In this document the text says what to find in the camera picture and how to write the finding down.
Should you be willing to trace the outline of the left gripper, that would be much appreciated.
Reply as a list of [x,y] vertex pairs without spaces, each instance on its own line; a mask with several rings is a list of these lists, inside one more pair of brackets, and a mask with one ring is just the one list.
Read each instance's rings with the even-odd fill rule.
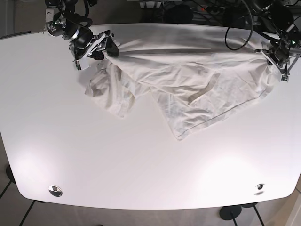
[[290,70],[301,57],[301,32],[295,24],[291,24],[285,30],[276,29],[278,39],[272,38],[263,32],[257,32],[260,36],[270,41],[267,49],[257,49],[262,53],[270,65],[275,66],[281,75],[282,82],[288,82]]

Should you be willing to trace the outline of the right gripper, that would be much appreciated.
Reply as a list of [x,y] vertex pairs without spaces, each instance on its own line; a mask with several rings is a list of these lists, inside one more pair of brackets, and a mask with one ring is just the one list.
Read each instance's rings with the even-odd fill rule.
[[45,27],[51,36],[61,36],[69,43],[77,70],[90,67],[88,58],[103,60],[104,51],[109,57],[118,57],[119,49],[113,41],[114,34],[110,30],[93,34],[89,29],[92,20],[78,14],[62,11],[58,8],[46,9]]

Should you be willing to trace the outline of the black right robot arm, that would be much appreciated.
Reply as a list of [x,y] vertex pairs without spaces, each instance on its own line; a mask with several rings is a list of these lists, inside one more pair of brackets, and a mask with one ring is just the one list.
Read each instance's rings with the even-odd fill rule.
[[89,59],[104,60],[104,52],[110,57],[118,57],[119,49],[113,41],[114,34],[106,30],[94,35],[90,30],[92,19],[89,8],[96,0],[85,0],[85,14],[75,12],[76,0],[46,0],[45,29],[53,37],[61,36],[69,43],[69,51],[74,57],[76,68],[85,70],[89,67]]

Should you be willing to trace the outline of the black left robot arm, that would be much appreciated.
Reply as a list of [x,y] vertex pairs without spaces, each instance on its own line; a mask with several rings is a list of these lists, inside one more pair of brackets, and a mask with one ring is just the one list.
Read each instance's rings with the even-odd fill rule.
[[293,13],[280,0],[251,0],[248,5],[264,27],[255,32],[270,41],[267,49],[256,52],[262,53],[281,72],[281,81],[287,82],[290,70],[301,57],[301,32]]

